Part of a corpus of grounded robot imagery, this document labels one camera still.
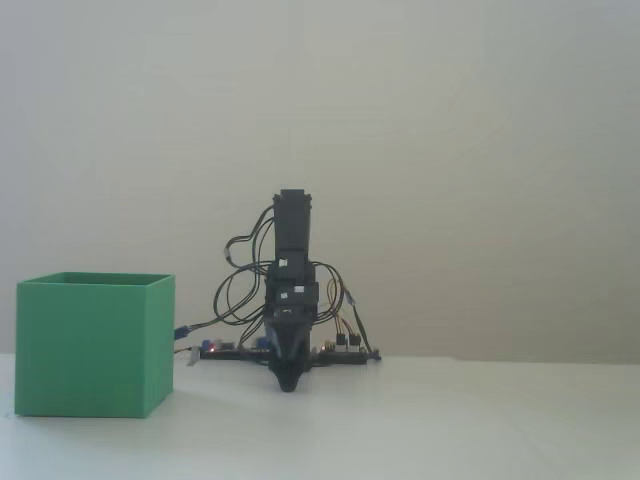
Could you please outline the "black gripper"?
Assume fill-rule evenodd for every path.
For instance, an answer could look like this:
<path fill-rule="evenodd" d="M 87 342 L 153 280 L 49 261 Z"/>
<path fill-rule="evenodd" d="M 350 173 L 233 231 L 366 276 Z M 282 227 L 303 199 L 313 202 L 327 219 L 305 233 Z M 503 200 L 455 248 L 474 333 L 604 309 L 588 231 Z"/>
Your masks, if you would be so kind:
<path fill-rule="evenodd" d="M 271 343 L 269 368 L 283 392 L 293 392 L 308 370 L 313 323 L 318 319 L 319 284 L 268 283 L 265 321 Z M 287 326 L 275 323 L 304 323 Z"/>

